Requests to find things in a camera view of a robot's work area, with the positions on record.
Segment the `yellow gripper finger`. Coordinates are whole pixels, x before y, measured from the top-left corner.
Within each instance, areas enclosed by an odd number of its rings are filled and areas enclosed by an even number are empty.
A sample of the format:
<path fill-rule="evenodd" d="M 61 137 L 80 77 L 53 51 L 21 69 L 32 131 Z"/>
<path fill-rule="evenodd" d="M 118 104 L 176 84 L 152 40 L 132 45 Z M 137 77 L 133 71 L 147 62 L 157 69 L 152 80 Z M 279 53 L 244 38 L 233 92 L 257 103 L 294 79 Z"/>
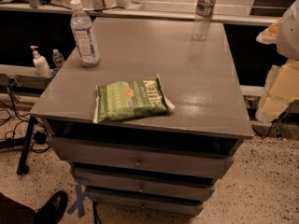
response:
<path fill-rule="evenodd" d="M 273 65 L 267 74 L 255 118 L 261 122 L 277 119 L 299 97 L 299 61 L 289 59 Z"/>
<path fill-rule="evenodd" d="M 264 29 L 262 32 L 260 32 L 257 35 L 256 40 L 265 45 L 276 44 L 278 36 L 278 27 L 280 23 L 281 18 L 279 18 L 271 25 L 269 25 L 266 29 Z"/>

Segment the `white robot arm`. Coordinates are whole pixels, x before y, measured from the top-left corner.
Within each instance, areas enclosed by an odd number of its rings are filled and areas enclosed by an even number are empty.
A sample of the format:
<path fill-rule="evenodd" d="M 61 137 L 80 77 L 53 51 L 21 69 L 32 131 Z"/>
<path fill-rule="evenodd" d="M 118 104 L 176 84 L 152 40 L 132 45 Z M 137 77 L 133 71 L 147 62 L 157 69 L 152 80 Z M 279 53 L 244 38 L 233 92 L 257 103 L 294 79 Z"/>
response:
<path fill-rule="evenodd" d="M 256 40 L 265 45 L 275 44 L 277 53 L 288 59 L 285 64 L 270 68 L 258 103 L 256 119 L 270 122 L 299 97 L 299 0 L 260 32 Z"/>

